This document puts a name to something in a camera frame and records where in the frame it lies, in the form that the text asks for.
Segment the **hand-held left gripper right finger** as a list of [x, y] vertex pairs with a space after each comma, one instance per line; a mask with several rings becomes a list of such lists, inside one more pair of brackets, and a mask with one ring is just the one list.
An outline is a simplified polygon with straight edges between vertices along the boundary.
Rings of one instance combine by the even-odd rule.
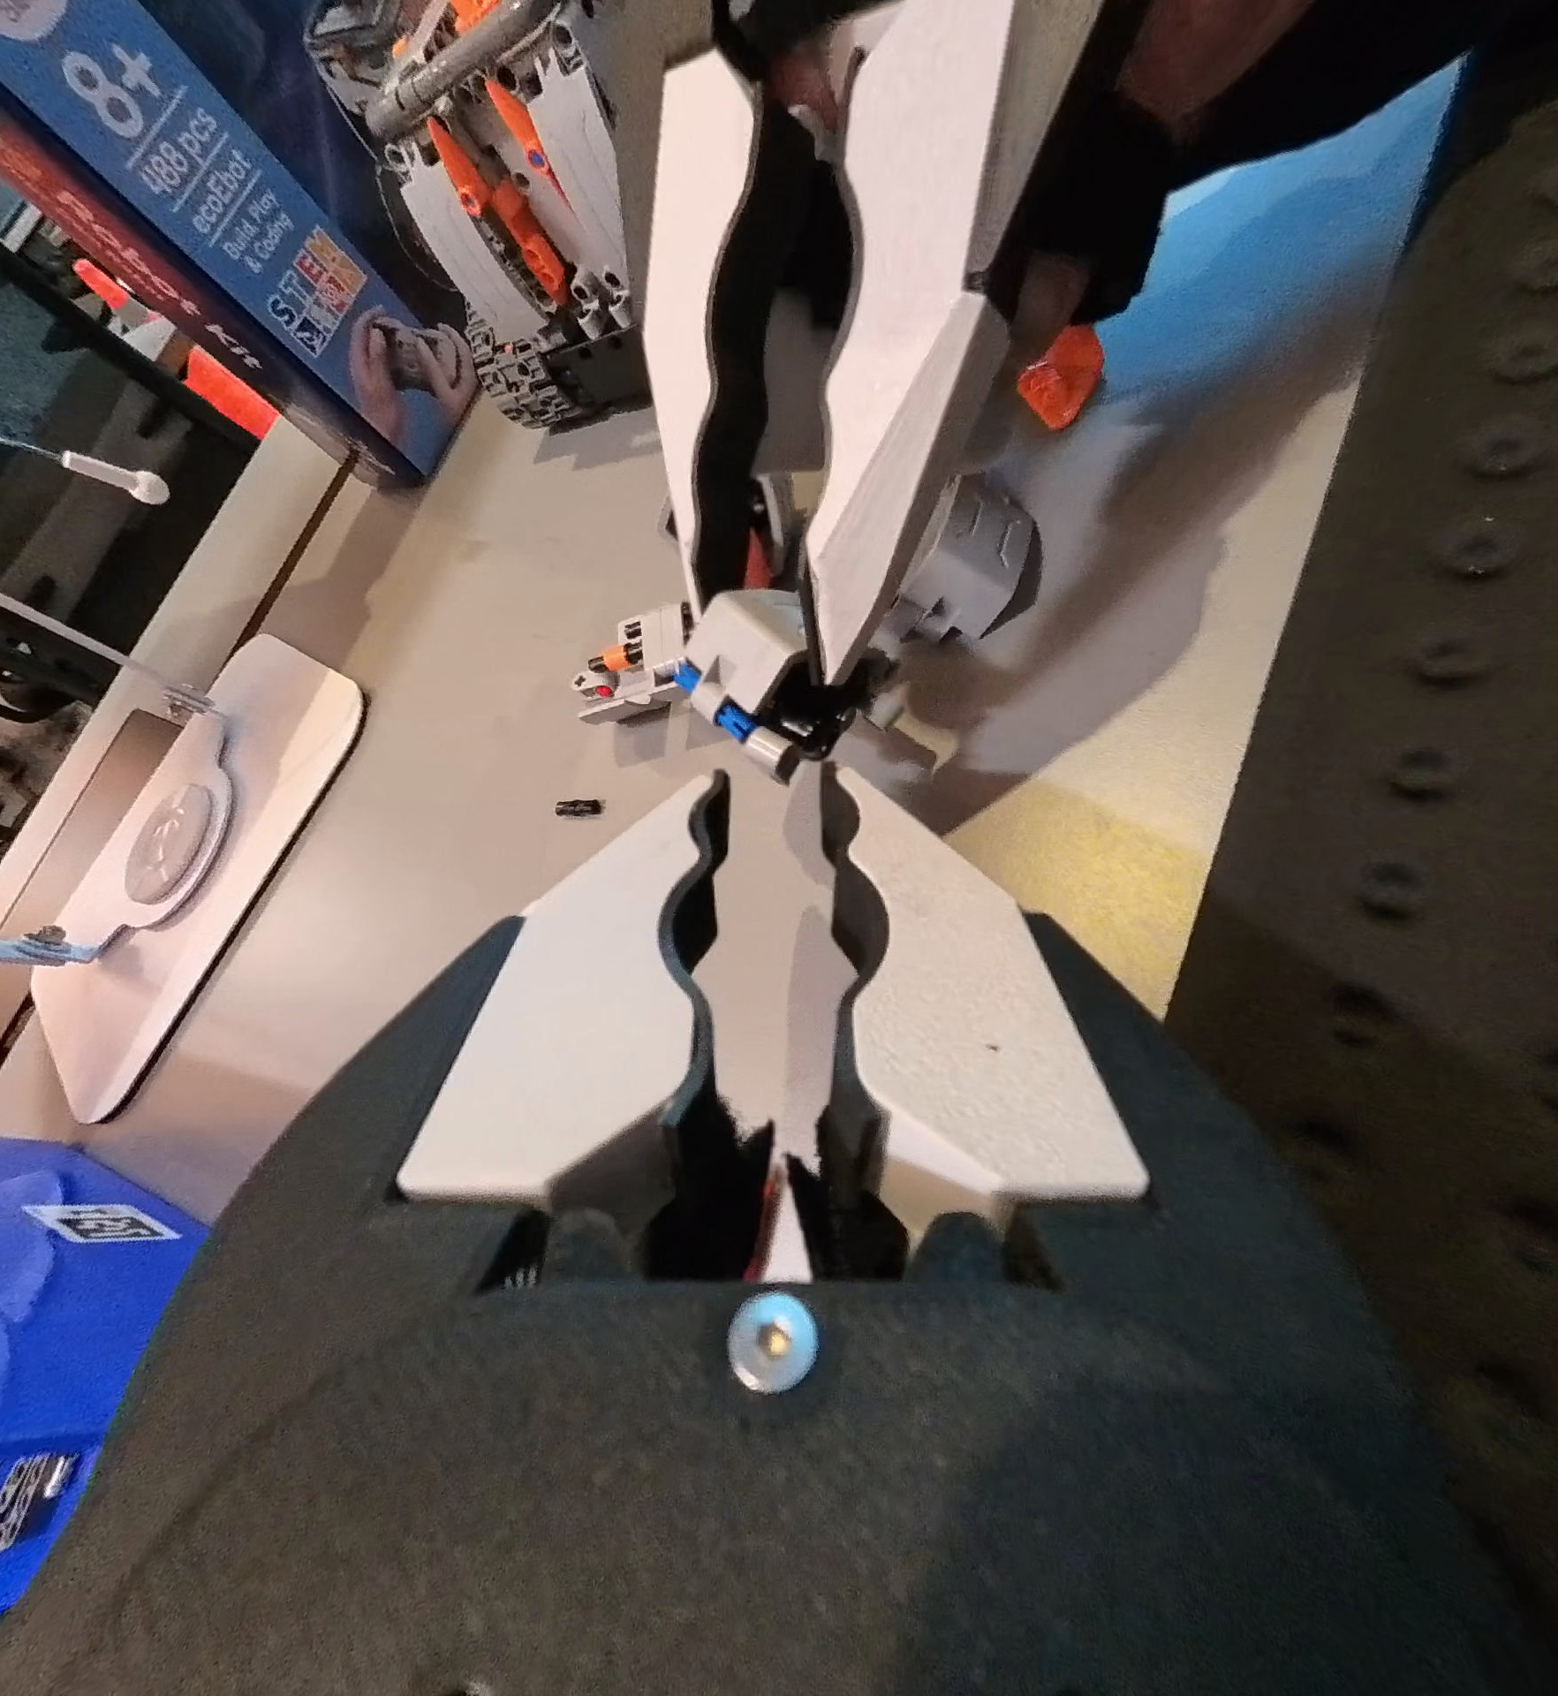
[[1143, 1199], [1148, 1173], [1020, 906], [854, 772], [820, 779], [840, 1009], [829, 1130], [885, 1207]]

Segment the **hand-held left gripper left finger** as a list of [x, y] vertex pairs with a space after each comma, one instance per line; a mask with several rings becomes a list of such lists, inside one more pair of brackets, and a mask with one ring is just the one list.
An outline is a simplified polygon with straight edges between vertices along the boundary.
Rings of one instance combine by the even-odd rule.
[[712, 881], [730, 784], [689, 781], [520, 918], [402, 1160], [411, 1201], [664, 1207], [683, 1116], [712, 1098], [694, 970], [717, 936]]

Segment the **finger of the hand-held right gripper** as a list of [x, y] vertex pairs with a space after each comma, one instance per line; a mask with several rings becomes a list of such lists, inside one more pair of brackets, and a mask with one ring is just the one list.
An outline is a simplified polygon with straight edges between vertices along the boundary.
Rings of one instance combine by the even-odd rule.
[[692, 617], [746, 581], [767, 334], [796, 239], [796, 125], [726, 54], [667, 70], [642, 344]]
[[838, 161], [852, 289], [806, 533], [826, 688], [845, 688], [870, 647], [1009, 343], [970, 275], [1020, 18], [1022, 4], [902, 4], [852, 77]]

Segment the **grey curved brick panel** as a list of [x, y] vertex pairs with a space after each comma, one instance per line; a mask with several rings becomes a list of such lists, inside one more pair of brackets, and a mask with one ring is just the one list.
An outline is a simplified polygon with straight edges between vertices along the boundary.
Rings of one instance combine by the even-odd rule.
[[[908, 644], [984, 638], [1011, 612], [1034, 547], [1036, 528], [1023, 508], [981, 476], [956, 478], [865, 653], [877, 649], [899, 669]], [[781, 784], [790, 781], [799, 765], [813, 759], [801, 759], [797, 749], [763, 729], [758, 711], [769, 704], [785, 670], [803, 654], [810, 658], [804, 592], [739, 588], [705, 604], [676, 674], [690, 711]], [[897, 688], [885, 711], [874, 724], [856, 720], [854, 726], [865, 724], [885, 733], [901, 713], [897, 674]]]

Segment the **black toy wheel hub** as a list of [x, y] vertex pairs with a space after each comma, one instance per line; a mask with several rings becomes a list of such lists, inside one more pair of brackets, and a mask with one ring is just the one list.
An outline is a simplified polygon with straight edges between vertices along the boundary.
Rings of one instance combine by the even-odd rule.
[[856, 720], [874, 724], [897, 688], [897, 663], [885, 653], [865, 653], [844, 685], [828, 686], [813, 676], [808, 656], [799, 656], [779, 677], [769, 704], [758, 711], [763, 729], [797, 749], [801, 759], [820, 761]]

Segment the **person's right forearm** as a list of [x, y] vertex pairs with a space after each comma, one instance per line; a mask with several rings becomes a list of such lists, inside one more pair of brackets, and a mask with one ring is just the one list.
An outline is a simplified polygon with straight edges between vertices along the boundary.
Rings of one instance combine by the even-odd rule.
[[1472, 52], [1501, 20], [1488, 2], [1310, 4], [1177, 143], [1201, 179], [1333, 138]]

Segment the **person's right hand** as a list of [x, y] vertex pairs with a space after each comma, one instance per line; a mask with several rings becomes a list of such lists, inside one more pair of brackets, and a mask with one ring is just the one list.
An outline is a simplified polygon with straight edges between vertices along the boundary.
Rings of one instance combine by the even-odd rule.
[[1032, 253], [1009, 318], [1009, 360], [1023, 369], [1043, 357], [1073, 321], [1091, 286], [1091, 268], [1054, 253]]

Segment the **tracked toy brick robot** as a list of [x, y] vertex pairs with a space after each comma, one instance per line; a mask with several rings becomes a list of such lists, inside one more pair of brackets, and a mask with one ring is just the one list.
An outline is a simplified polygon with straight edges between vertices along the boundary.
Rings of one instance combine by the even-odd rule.
[[313, 4], [302, 47], [375, 164], [406, 253], [459, 321], [363, 309], [388, 400], [559, 433], [648, 407], [614, 72], [628, 4]]

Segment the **orange brick piece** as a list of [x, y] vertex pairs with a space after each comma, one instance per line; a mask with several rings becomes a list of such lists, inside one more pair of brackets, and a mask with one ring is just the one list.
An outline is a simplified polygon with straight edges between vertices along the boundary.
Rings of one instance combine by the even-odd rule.
[[1091, 325], [1063, 328], [1016, 378], [1016, 392], [1048, 432], [1063, 433], [1086, 412], [1105, 375], [1105, 351]]

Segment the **grey orange axle assembly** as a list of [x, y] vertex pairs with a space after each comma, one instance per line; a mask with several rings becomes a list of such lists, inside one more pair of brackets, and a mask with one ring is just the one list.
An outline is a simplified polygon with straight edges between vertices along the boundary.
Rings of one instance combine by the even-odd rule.
[[616, 626], [612, 642], [571, 679], [578, 722], [625, 726], [680, 702], [685, 690], [676, 674], [692, 624], [687, 603], [667, 603]]

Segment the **blue toy kit box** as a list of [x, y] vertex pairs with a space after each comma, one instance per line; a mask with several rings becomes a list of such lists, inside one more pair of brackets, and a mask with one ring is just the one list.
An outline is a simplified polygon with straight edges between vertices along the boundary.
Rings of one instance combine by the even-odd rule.
[[366, 482], [420, 485], [477, 391], [463, 316], [324, 88], [315, 11], [0, 2], [0, 123], [106, 275]]

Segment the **black dimpled mat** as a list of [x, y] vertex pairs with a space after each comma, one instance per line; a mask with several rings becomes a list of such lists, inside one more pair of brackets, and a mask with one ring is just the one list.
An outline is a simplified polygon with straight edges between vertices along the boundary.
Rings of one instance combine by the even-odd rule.
[[1171, 996], [1558, 1664], [1558, 34], [1461, 75]]

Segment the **blue plastic bin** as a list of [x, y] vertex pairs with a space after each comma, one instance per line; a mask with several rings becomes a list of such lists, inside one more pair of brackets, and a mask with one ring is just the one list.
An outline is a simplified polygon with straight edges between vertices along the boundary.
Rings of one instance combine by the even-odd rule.
[[83, 1458], [48, 1525], [0, 1559], [0, 1623], [65, 1531], [208, 1233], [80, 1150], [0, 1139], [0, 1461]]

